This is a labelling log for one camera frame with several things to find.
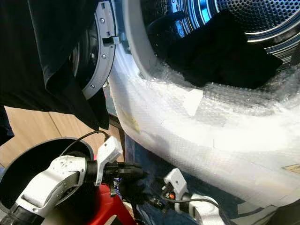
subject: black garment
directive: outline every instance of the black garment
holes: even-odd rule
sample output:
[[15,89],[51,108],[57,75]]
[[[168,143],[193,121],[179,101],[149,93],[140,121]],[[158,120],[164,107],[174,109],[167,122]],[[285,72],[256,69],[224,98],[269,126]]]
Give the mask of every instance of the black garment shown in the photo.
[[71,113],[92,129],[108,128],[103,90],[87,101],[68,63],[97,3],[0,1],[0,104]]
[[14,137],[4,106],[0,105],[0,145]]
[[216,82],[257,88],[282,64],[261,46],[247,44],[244,31],[226,10],[174,43],[166,61],[198,87]]

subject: wooden floor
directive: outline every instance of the wooden floor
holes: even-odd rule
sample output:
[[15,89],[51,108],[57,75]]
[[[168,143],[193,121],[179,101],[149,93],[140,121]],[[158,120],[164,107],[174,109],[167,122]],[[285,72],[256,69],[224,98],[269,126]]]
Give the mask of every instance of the wooden floor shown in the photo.
[[[58,137],[81,137],[92,129],[73,115],[57,112],[40,112],[5,107],[9,123],[15,136],[0,146],[0,164],[7,167],[22,152],[41,142]],[[120,139],[119,130],[111,126],[107,131]],[[97,154],[104,142],[102,134],[94,134],[84,139]]]

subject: black bucket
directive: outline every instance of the black bucket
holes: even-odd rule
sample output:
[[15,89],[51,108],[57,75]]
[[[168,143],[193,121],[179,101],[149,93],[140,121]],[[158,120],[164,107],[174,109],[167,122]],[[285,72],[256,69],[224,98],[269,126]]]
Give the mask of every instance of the black bucket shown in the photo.
[[[40,143],[16,158],[4,171],[0,179],[0,209],[8,212],[18,196],[30,180],[38,173],[46,170],[50,163],[72,143],[74,138],[58,138]],[[85,142],[78,142],[66,153],[76,157],[93,160],[93,151]],[[95,211],[98,188],[93,184],[83,184],[73,195],[62,202],[60,211],[71,212],[83,224],[88,221]]]

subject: bubble wrap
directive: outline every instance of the bubble wrap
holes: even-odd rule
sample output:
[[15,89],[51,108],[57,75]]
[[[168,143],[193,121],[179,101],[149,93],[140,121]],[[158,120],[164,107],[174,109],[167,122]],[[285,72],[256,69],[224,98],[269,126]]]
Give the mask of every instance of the bubble wrap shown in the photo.
[[117,46],[109,77],[124,131],[143,147],[226,192],[261,207],[300,196],[300,67],[260,90],[199,89],[164,63],[144,79]]

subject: black cable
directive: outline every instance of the black cable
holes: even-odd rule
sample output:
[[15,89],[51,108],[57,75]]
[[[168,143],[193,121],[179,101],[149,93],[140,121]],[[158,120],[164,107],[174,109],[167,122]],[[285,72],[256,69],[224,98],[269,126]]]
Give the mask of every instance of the black cable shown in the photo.
[[224,221],[225,224],[226,225],[231,224],[230,220],[228,219],[228,217],[225,214],[222,207],[220,205],[218,205],[217,203],[213,202],[212,200],[209,200],[209,199],[206,199],[206,198],[193,198],[193,199],[187,199],[187,200],[173,200],[173,199],[169,199],[169,198],[165,197],[164,194],[162,194],[161,197],[162,197],[162,199],[164,199],[165,201],[170,202],[170,203],[189,203],[189,202],[207,202],[207,203],[211,203],[219,209],[220,213],[223,215],[223,217],[225,219],[225,221]]
[[63,150],[63,152],[60,154],[60,156],[64,155],[74,144],[76,144],[77,142],[81,141],[83,138],[86,138],[87,136],[90,136],[90,135],[93,135],[93,134],[96,134],[96,133],[102,133],[105,135],[105,140],[106,141],[110,136],[103,130],[96,130],[96,131],[92,131],[80,138],[78,138],[77,140],[73,141],[69,146],[67,146],[65,148],[65,150]]

